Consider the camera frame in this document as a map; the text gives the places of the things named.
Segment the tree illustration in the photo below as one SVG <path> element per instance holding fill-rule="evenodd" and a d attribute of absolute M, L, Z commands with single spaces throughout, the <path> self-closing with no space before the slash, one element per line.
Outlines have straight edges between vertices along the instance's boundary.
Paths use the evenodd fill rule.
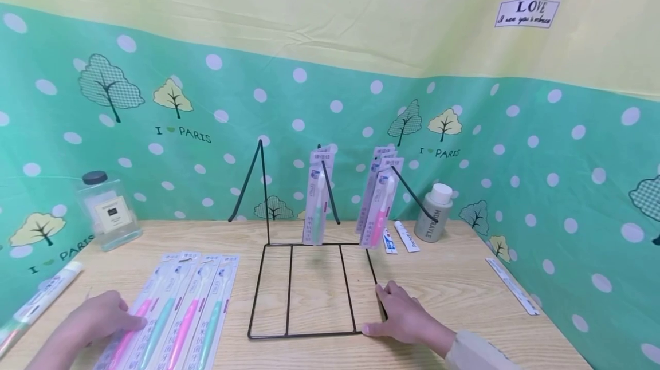
<path fill-rule="evenodd" d="M 160 88 L 154 91 L 154 102 L 165 108 L 175 109 L 178 119 L 181 119 L 179 111 L 192 111 L 193 108 L 190 100 L 183 95 L 181 88 L 170 78 Z"/>
<path fill-rule="evenodd" d="M 408 108 L 390 124 L 387 135 L 399 137 L 399 144 L 396 146 L 401 146 L 401 139 L 404 135 L 413 134 L 421 129 L 422 118 L 419 115 L 419 105 L 417 105 L 417 100 L 413 100 Z"/>
<path fill-rule="evenodd" d="M 101 54 L 93 54 L 81 72 L 78 83 L 82 95 L 98 105 L 112 108 L 115 121 L 121 123 L 117 109 L 136 108 L 144 104 L 140 88 L 128 82 L 123 71 L 110 64 Z"/>
<path fill-rule="evenodd" d="M 660 222 L 660 175 L 656 178 L 643 179 L 637 184 L 637 188 L 628 193 L 632 205 L 637 207 L 642 214 L 657 222 Z M 660 245 L 660 236 L 652 241 Z"/>
<path fill-rule="evenodd" d="M 50 214 L 40 214 L 35 212 L 30 214 L 25 223 L 9 237 L 9 244 L 12 247 L 21 247 L 22 245 L 38 243 L 45 240 L 48 247 L 53 245 L 51 237 L 56 235 L 66 222 L 60 217 L 53 217 Z"/>
<path fill-rule="evenodd" d="M 506 244 L 506 237 L 503 235 L 494 235 L 490 237 L 490 245 L 492 245 L 492 250 L 495 253 L 495 256 L 502 258 L 502 261 L 511 262 L 511 256 L 509 256 L 509 246 Z"/>
<path fill-rule="evenodd" d="M 459 217 L 470 224 L 470 227 L 479 235 L 488 235 L 488 204 L 481 200 L 475 204 L 463 207 L 458 214 Z"/>
<path fill-rule="evenodd" d="M 431 122 L 429 122 L 429 130 L 431 132 L 442 134 L 442 136 L 440 136 L 440 143 L 445 140 L 445 134 L 460 134 L 462 129 L 463 124 L 459 122 L 458 115 L 456 115 L 451 108 L 445 109 L 444 113 L 431 119 Z"/>
<path fill-rule="evenodd" d="M 286 206 L 286 202 L 279 197 L 271 195 L 268 200 L 255 206 L 254 214 L 259 218 L 279 219 L 293 217 L 293 211 Z"/>

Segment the black metal display stand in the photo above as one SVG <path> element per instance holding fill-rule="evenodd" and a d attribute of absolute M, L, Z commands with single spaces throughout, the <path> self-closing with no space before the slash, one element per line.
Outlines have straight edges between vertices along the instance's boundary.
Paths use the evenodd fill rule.
<path fill-rule="evenodd" d="M 236 214 L 238 213 L 238 209 L 241 205 L 241 201 L 243 201 L 243 195 L 246 191 L 246 188 L 248 186 L 248 181 L 250 176 L 252 175 L 252 169 L 254 168 L 255 162 L 257 161 L 257 156 L 261 154 L 261 176 L 262 180 L 264 180 L 264 202 L 268 203 L 268 188 L 266 187 L 266 164 L 265 164 L 265 159 L 264 159 L 264 144 L 262 143 L 261 140 L 259 140 L 259 144 L 257 144 L 257 149 L 254 153 L 254 157 L 252 158 L 252 163 L 249 166 L 249 170 L 247 172 L 247 176 L 245 181 L 243 182 L 243 187 L 241 188 L 240 195 L 238 196 L 238 200 L 236 201 L 236 205 L 234 207 L 234 212 L 231 213 L 231 216 L 227 221 L 231 222 L 233 219 L 236 217 Z M 337 214 L 337 208 L 335 207 L 335 198 L 333 197 L 332 189 L 330 187 L 330 178 L 327 175 L 327 170 L 325 167 L 325 161 L 321 161 L 321 165 L 323 166 L 323 173 L 325 175 L 325 184 L 327 191 L 329 193 L 329 198 L 330 198 L 330 205 L 333 208 L 333 215 L 335 217 L 335 222 L 337 224 L 341 224 L 341 221 L 339 220 L 339 216 Z M 420 200 L 417 198 L 415 193 L 411 191 L 411 188 L 408 186 L 408 184 L 405 182 L 403 178 L 401 178 L 401 175 L 399 171 L 396 170 L 395 167 L 391 167 L 392 170 L 395 171 L 396 175 L 399 177 L 401 182 L 403 183 L 404 187 L 408 190 L 410 195 L 414 198 L 415 202 L 417 205 L 420 206 L 422 211 L 432 219 L 434 222 L 438 222 L 437 219 L 435 219 L 429 212 L 426 211 L 424 206 L 422 206 Z M 290 317 L 290 310 L 291 310 L 291 277 L 292 277 L 292 271 L 293 271 L 293 249 L 294 247 L 312 247 L 309 245 L 301 244 L 301 243 L 291 243 L 291 244 L 286 244 L 286 243 L 271 243 L 270 242 L 270 223 L 269 223 L 269 217 L 270 215 L 268 212 L 266 212 L 266 237 L 268 238 L 268 242 L 264 244 L 264 249 L 261 250 L 261 262 L 259 266 L 259 275 L 257 276 L 257 287 L 254 292 L 254 300 L 252 301 L 252 312 L 249 317 L 249 326 L 247 330 L 247 338 L 249 340 L 269 340 L 269 339 L 274 339 L 274 338 L 302 338 L 302 337 L 326 337 L 326 336 L 352 336 L 355 334 L 361 334 L 362 332 L 357 330 L 357 327 L 355 325 L 355 314 L 353 313 L 353 302 L 351 300 L 351 289 L 348 286 L 348 276 L 346 274 L 346 265 L 344 264 L 344 253 L 342 251 L 342 247 L 344 246 L 352 246 L 355 247 L 356 245 L 360 245 L 360 243 L 323 243 L 322 245 L 326 246 L 335 246 L 339 248 L 339 257 L 341 258 L 341 267 L 344 272 L 344 282 L 346 284 L 346 293 L 348 296 L 348 307 L 351 310 L 351 322 L 353 325 L 353 330 L 352 331 L 343 331 L 343 332 L 312 332 L 312 333 L 297 333 L 297 334 L 291 334 L 289 332 L 289 317 Z M 252 323 L 254 321 L 254 313 L 255 309 L 257 306 L 257 297 L 259 296 L 259 288 L 261 284 L 261 273 L 264 270 L 264 258 L 266 256 L 266 249 L 269 247 L 289 247 L 290 252 L 289 252 L 289 274 L 288 274 L 288 290 L 287 290 L 287 295 L 286 295 L 286 327 L 285 327 L 285 333 L 284 334 L 273 334 L 273 335 L 260 335 L 260 336 L 255 336 L 252 335 Z M 371 269 L 372 276 L 374 278 L 374 284 L 378 283 L 378 280 L 375 278 L 375 272 L 374 272 L 374 265 L 372 264 L 371 257 L 369 256 L 369 250 L 365 249 L 366 255 L 367 255 L 367 260 L 369 261 L 369 268 Z M 382 309 L 383 315 L 385 319 L 387 319 L 387 313 L 384 309 Z"/>

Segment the bottle cap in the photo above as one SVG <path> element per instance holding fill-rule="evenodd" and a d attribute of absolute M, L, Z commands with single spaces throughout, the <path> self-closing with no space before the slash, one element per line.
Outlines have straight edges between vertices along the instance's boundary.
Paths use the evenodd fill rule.
<path fill-rule="evenodd" d="M 83 175 L 82 182 L 87 185 L 96 185 L 108 179 L 108 174 L 105 171 L 91 171 Z"/>
<path fill-rule="evenodd" d="M 451 201 L 452 193 L 453 190 L 449 185 L 433 184 L 433 190 L 431 190 L 431 200 L 442 205 L 449 204 Z"/>

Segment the toothbrush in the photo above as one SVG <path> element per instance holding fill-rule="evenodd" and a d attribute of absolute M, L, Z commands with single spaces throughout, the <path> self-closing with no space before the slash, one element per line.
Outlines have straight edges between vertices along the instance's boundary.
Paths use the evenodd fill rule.
<path fill-rule="evenodd" d="M 320 245 L 321 235 L 321 211 L 323 210 L 323 189 L 325 188 L 325 174 L 321 171 L 319 173 L 318 183 L 316 184 L 316 209 L 314 210 L 314 220 L 312 224 L 312 244 Z"/>
<path fill-rule="evenodd" d="M 179 288 L 179 285 L 181 284 L 181 277 L 183 275 L 186 275 L 185 273 L 182 274 L 181 270 L 182 270 L 182 266 L 178 266 L 174 270 L 174 274 L 176 274 L 176 277 L 174 279 L 175 289 Z M 169 297 L 160 315 L 158 315 L 158 319 L 156 320 L 154 329 L 152 330 L 151 335 L 149 336 L 147 347 L 144 349 L 144 356 L 142 356 L 142 362 L 140 362 L 140 370 L 146 370 L 147 366 L 149 365 L 149 361 L 151 360 L 151 356 L 153 355 L 156 349 L 158 340 L 160 339 L 160 335 L 162 334 L 163 330 L 165 330 L 165 324 L 167 323 L 168 318 L 170 318 L 170 313 L 172 313 L 172 308 L 174 307 L 174 300 L 177 297 L 177 294 L 178 291 L 176 290 L 172 292 L 172 296 Z"/>
<path fill-rule="evenodd" d="M 383 235 L 383 228 L 385 228 L 385 222 L 387 221 L 387 202 L 390 201 L 390 196 L 394 192 L 394 177 L 391 175 L 388 176 L 386 182 L 387 187 L 383 195 L 383 204 L 380 206 L 380 210 L 375 217 L 374 233 L 371 236 L 371 248 L 373 249 L 376 248 Z"/>
<path fill-rule="evenodd" d="M 222 312 L 222 302 L 225 300 L 225 287 L 227 286 L 227 282 L 229 281 L 230 276 L 231 266 L 220 270 L 220 273 L 218 273 L 218 277 L 222 278 L 222 288 L 220 290 L 220 297 L 218 297 L 218 301 L 215 302 L 215 305 L 213 306 L 213 312 L 210 314 L 206 334 L 204 335 L 204 343 L 202 344 L 202 352 L 199 357 L 199 365 L 197 365 L 197 370 L 204 370 L 206 362 L 209 359 L 210 348 L 213 344 L 215 330 L 218 326 L 218 320 L 220 319 L 220 314 Z"/>
<path fill-rule="evenodd" d="M 156 281 L 153 284 L 153 287 L 149 291 L 147 298 L 142 302 L 140 305 L 140 308 L 137 310 L 135 313 L 136 316 L 138 317 L 144 317 L 147 314 L 147 311 L 149 310 L 151 306 L 151 302 L 153 301 L 153 296 L 156 293 L 156 290 L 158 289 L 158 285 L 160 284 L 160 269 L 156 271 Z M 117 345 L 117 349 L 115 350 L 114 354 L 112 355 L 112 360 L 110 361 L 110 365 L 108 366 L 108 370 L 115 370 L 117 366 L 119 365 L 121 358 L 123 357 L 123 353 L 126 350 L 126 347 L 128 347 L 128 344 L 131 342 L 133 339 L 135 332 L 134 331 L 129 331 L 125 332 L 123 337 L 120 340 L 120 343 Z"/>
<path fill-rule="evenodd" d="M 192 320 L 195 317 L 195 311 L 197 310 L 197 306 L 199 306 L 199 298 L 201 296 L 202 289 L 204 288 L 205 282 L 209 277 L 209 270 L 202 266 L 199 268 L 199 270 L 197 270 L 197 275 L 199 275 L 197 292 L 195 294 L 195 298 L 190 302 L 190 306 L 188 306 L 186 314 L 183 315 L 183 321 L 181 322 L 181 326 L 176 333 L 176 339 L 174 340 L 174 347 L 172 349 L 172 356 L 170 356 L 170 362 L 166 367 L 167 370 L 174 370 L 174 367 L 176 367 L 176 362 L 179 361 L 179 356 L 181 355 L 183 349 L 183 343 L 186 341 L 188 330 L 190 330 L 190 326 L 193 323 Z"/>

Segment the person's left hand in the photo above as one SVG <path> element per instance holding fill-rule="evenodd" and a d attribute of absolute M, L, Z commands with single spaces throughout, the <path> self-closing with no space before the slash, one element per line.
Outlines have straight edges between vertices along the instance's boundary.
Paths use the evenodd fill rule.
<path fill-rule="evenodd" d="M 83 345 L 113 335 L 120 330 L 142 330 L 147 320 L 132 316 L 117 291 L 105 292 L 83 302 L 62 322 L 62 330 L 75 334 Z"/>

